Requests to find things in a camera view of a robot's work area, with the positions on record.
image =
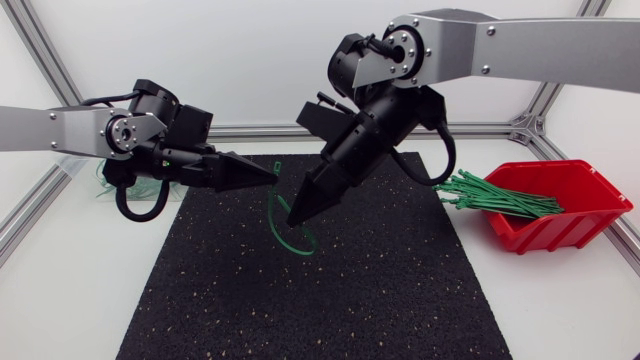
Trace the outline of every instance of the metal extrusion bar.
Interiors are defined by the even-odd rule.
[[[0,0],[0,4],[60,103],[63,106],[79,104],[82,96],[29,0]],[[71,177],[54,165],[3,220],[0,224],[0,266],[70,181]]]
[[[4,219],[0,224],[0,267],[70,181],[60,167],[53,166]]]
[[[31,2],[0,0],[0,3],[60,102],[65,106],[79,104],[82,96],[44,31]]]
[[[449,123],[449,131],[457,139],[507,139],[513,128],[509,123]],[[439,139],[438,133],[422,127],[416,128],[407,139]],[[273,142],[273,141],[319,141],[305,128],[298,125],[242,127],[213,126],[207,141],[229,142]]]

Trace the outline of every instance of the green cable tie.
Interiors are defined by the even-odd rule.
[[[279,161],[276,161],[273,166],[273,173],[276,175],[280,175],[281,167],[282,167],[282,163],[280,163]],[[282,236],[280,236],[280,233],[278,233],[278,229],[276,228],[276,225],[273,221],[273,199],[274,198],[278,199],[280,206],[282,206],[282,208],[287,212],[287,214],[291,213],[291,207],[289,206],[289,204],[287,204],[287,201],[282,196],[276,194],[276,186],[272,185],[271,190],[269,190],[269,200],[267,201],[267,209],[268,209],[267,218],[269,220],[269,227],[271,227],[271,232],[273,233],[273,235],[276,237],[276,239],[278,239],[280,244],[282,244],[282,246],[284,246],[287,250],[302,256],[313,255],[318,249],[318,242],[316,241],[316,238],[313,236],[313,234],[307,227],[300,225],[300,230],[302,230],[302,233],[304,234],[304,236],[307,239],[309,239],[309,241],[311,242],[311,247],[312,247],[311,251],[296,249],[295,247],[289,245],[282,238]]]

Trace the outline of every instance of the green zip tie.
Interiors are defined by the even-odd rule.
[[[276,161],[275,164],[273,165],[273,173],[276,175],[280,175],[281,167],[282,167],[282,163],[280,163],[279,161]],[[273,235],[276,237],[276,239],[278,239],[280,244],[282,244],[282,246],[284,246],[287,250],[302,256],[313,255],[318,249],[318,242],[316,241],[316,238],[313,236],[313,234],[311,234],[311,231],[309,231],[307,227],[301,225],[300,230],[302,230],[304,237],[309,239],[309,241],[311,242],[311,251],[296,249],[293,246],[289,245],[282,238],[282,236],[280,236],[280,233],[278,233],[278,229],[276,228],[276,225],[273,222],[273,199],[274,198],[278,199],[280,206],[282,206],[282,208],[287,212],[287,214],[291,212],[291,207],[289,206],[289,204],[287,204],[287,201],[282,196],[276,194],[276,186],[272,185],[271,190],[269,190],[269,200],[267,201],[267,208],[268,208],[267,218],[269,219],[269,226],[271,227],[271,232],[273,233]]]
[[[553,197],[503,189],[463,170],[458,174],[462,177],[454,175],[433,187],[436,191],[457,195],[457,199],[441,199],[443,203],[455,205],[456,209],[480,209],[526,218],[565,211]]]

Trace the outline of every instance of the red plastic bin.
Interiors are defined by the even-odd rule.
[[[485,211],[508,251],[586,246],[633,205],[582,160],[506,163],[485,178],[510,190],[553,196],[565,212],[526,219]]]

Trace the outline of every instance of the black rubber mat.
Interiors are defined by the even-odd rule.
[[[418,154],[405,154],[420,167]],[[290,203],[317,155],[282,162]],[[435,192],[388,159],[308,222],[295,255],[267,223],[268,187],[189,190],[120,359],[507,359],[509,350]],[[290,242],[278,207],[276,222]]]

